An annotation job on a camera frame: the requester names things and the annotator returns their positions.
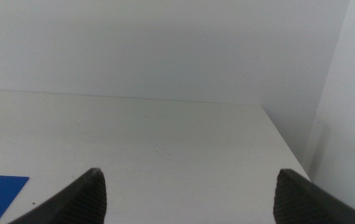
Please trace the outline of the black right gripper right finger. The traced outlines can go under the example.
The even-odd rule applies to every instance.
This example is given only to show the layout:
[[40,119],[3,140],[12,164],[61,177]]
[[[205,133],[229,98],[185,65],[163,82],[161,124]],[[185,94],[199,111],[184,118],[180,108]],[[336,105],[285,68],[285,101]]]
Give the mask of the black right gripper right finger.
[[277,176],[273,215],[284,224],[355,224],[355,209],[292,169]]

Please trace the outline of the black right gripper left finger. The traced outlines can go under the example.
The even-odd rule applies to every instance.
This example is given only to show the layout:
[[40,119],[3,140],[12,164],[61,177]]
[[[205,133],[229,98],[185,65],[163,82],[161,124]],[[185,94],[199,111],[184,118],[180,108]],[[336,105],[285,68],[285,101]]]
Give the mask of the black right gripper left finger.
[[106,181],[91,168],[59,193],[12,221],[13,224],[103,224],[107,210]]

